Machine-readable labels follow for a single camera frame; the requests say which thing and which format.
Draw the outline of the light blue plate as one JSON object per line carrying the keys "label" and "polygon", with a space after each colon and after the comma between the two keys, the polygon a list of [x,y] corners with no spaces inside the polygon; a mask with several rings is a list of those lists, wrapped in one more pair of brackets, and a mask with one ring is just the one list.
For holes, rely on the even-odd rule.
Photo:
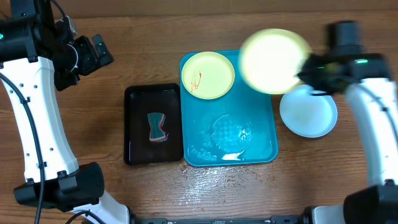
{"label": "light blue plate", "polygon": [[293,133],[305,138],[327,135],[338,119],[333,98],[309,85],[300,85],[284,94],[279,113],[284,124]]}

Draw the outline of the teal and orange sponge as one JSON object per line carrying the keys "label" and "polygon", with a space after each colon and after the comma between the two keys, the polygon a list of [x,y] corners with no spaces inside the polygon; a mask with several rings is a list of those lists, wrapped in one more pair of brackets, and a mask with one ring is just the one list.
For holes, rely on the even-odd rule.
{"label": "teal and orange sponge", "polygon": [[147,119],[150,127],[149,141],[161,142],[166,140],[167,135],[165,131],[162,129],[165,120],[165,115],[159,112],[148,113]]}

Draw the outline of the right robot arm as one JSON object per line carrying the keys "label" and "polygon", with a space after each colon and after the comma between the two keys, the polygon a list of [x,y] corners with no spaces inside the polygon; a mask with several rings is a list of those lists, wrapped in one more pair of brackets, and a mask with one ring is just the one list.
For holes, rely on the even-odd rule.
{"label": "right robot arm", "polygon": [[397,223],[397,86],[381,54],[312,54],[299,79],[351,108],[368,167],[368,187],[340,205],[313,207],[309,223]]}

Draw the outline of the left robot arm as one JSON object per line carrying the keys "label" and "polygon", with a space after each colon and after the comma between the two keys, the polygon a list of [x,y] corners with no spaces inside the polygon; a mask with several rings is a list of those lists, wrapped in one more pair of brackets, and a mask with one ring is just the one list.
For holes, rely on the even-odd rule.
{"label": "left robot arm", "polygon": [[129,207],[104,188],[98,163],[79,164],[67,141],[56,92],[113,62],[102,36],[77,36],[68,16],[56,21],[47,0],[11,1],[1,22],[1,80],[24,151],[25,182],[16,201],[71,212],[92,223],[132,223]]}

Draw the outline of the black plastic tray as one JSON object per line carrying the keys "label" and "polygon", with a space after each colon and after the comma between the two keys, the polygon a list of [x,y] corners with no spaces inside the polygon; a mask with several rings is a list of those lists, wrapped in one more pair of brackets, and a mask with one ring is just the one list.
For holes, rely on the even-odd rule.
{"label": "black plastic tray", "polygon": [[[148,113],[165,115],[167,139],[149,141]],[[175,162],[183,157],[180,87],[176,83],[130,86],[124,92],[124,162],[130,166]]]}

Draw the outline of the teal plastic tray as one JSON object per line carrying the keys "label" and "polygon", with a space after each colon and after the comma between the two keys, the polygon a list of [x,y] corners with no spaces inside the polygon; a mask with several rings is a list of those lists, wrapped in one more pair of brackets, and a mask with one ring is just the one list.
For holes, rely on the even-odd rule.
{"label": "teal plastic tray", "polygon": [[221,54],[235,69],[227,94],[203,100],[180,88],[184,158],[195,167],[270,162],[279,151],[271,96],[244,82],[238,50]]}

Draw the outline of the yellow-green plate with stain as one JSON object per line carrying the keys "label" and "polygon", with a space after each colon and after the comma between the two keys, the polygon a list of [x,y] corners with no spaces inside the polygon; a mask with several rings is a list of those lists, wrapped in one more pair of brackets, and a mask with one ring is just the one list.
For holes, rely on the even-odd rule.
{"label": "yellow-green plate with stain", "polygon": [[235,80],[235,71],[224,55],[200,52],[184,63],[181,79],[191,95],[203,100],[214,100],[230,91]]}

